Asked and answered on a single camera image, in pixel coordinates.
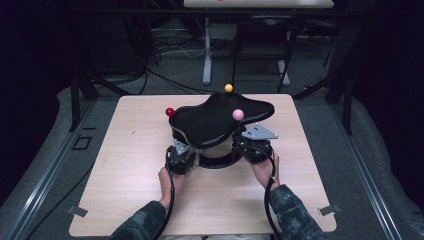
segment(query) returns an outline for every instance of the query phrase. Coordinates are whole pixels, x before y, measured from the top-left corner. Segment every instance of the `wooden table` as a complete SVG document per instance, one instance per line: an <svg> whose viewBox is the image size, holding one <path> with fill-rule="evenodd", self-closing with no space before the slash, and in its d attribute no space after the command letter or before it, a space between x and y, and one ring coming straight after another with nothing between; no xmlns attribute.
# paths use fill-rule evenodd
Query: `wooden table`
<svg viewBox="0 0 424 240"><path fill-rule="evenodd" d="M329 202L292 98L281 94L245 96L274 104L275 114L260 124L279 135L271 143L280 155L281 183L302 199L324 231L335 230L334 216L321 216L317 210ZM69 229L72 236L108 236L140 207L160 198L157 173L165 164L165 150L173 145L165 109L198 105L208 97L120 99L79 205L88 213L84 218L74 216ZM197 167L163 234L271 233L263 196L263 187L244 159L224 169Z"/></svg>

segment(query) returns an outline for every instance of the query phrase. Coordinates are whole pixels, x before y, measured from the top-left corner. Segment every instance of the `gray carpet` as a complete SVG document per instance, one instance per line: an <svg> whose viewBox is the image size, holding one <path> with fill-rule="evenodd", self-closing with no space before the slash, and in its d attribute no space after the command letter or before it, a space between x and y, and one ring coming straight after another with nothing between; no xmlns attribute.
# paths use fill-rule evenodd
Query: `gray carpet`
<svg viewBox="0 0 424 240"><path fill-rule="evenodd" d="M326 75L326 68L321 65L327 49L327 46L322 44L298 41L288 71L292 85L284 88L282 92L294 95L302 91L303 86L321 80ZM190 55L195 56L197 53L190 52ZM152 64L150 68L156 73L193 88L222 91L223 86L230 81L231 77L229 54L229 43L220 42L216 46L213 51L212 83L209 86L202 84L204 55L198 58L189 58L184 53L166 54L162 55L158 66ZM248 68L249 66L246 65L246 68L240 69L249 71ZM236 91L239 93L275 93L278 86L278 82L273 76L264 74L259 74L255 78L244 78L244 76L240 74L238 76L240 78L237 78L240 79L236 83ZM154 74L150 74L147 79L146 88L142 94L193 93L193 91L177 89L175 84ZM144 81L144 78L140 78L119 86L131 93L138 93ZM110 90L102 86L97 86L97 89L101 97L77 133L81 134L81 137L91 138L91 143L86 150L68 151L60 173L26 234L77 184L96 159L118 101L118 96ZM326 90L322 89L307 99L296 101L296 108L329 201L331 204L339 204L343 209L336 215L337 229L327 235L329 239L387 239L358 177L352 153L343 137L343 130L337 125L338 119L333 116L331 107L323 100L325 93ZM2 225L0 239L6 239L9 232L13 230L14 223L19 218L32 190L69 135L67 131L71 119L69 89L62 92L59 98L61 112L55 127L18 187L0 209ZM419 215L415 205L406 198L402 188L391 175L390 159L373 122L364 107L357 101L354 101L352 114L355 142L358 144L403 238L424 239L424 236L414 228L422 221L422 216ZM68 233L72 216L66 212L66 209L70 205L78 205L86 181L87 178L84 178L76 189L54 209L52 214L43 220L31 239L74 239Z"/></svg>

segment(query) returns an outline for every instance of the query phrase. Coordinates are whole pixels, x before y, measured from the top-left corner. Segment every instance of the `hand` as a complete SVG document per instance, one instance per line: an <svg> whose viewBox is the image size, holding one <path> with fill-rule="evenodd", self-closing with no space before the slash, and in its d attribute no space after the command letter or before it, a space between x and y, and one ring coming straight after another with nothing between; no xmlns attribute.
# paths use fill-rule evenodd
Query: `hand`
<svg viewBox="0 0 424 240"><path fill-rule="evenodd" d="M271 190L275 187L280 186L280 171L279 171L279 162L280 157L277 154L273 154L274 164L275 164L275 181L271 185ZM257 164L250 164L252 167L253 173L255 174L256 179L258 182L266 188L269 182L269 178L272 173L272 163L270 159L267 159L261 163Z"/></svg>
<svg viewBox="0 0 424 240"><path fill-rule="evenodd" d="M163 167L160 169L159 173L160 188L162 191L162 198L159 202L168 210L169 205L171 204L171 179L169 178L168 170ZM183 190L186 176L174 174L174 188L175 188L175 197L179 196Z"/></svg>

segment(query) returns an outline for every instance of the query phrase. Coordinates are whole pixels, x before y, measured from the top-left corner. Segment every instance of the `silver metal part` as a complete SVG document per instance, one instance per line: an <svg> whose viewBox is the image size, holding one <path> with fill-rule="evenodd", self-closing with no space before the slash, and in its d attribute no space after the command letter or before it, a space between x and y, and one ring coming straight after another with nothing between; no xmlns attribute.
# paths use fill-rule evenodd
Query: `silver metal part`
<svg viewBox="0 0 424 240"><path fill-rule="evenodd" d="M190 150L190 146L178 141L177 139L174 139L174 145L175 145L175 148L177 150L178 155L181 155L181 154L187 152L188 150Z"/></svg>
<svg viewBox="0 0 424 240"><path fill-rule="evenodd" d="M251 140L266 140L278 138L278 134L271 132L270 130L262 127L257 123L255 123L255 126L251 129L247 129L246 131L242 132L241 135Z"/></svg>

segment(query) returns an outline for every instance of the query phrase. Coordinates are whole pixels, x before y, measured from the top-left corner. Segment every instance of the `red ball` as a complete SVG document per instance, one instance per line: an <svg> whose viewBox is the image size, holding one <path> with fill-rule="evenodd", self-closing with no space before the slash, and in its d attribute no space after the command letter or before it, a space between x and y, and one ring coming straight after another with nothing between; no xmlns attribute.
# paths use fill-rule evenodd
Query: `red ball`
<svg viewBox="0 0 424 240"><path fill-rule="evenodd" d="M172 116L174 116L175 111L174 111L174 109L173 109L173 108L167 108L167 109L165 110L165 113L166 113L166 116L168 116L168 117L172 117Z"/></svg>

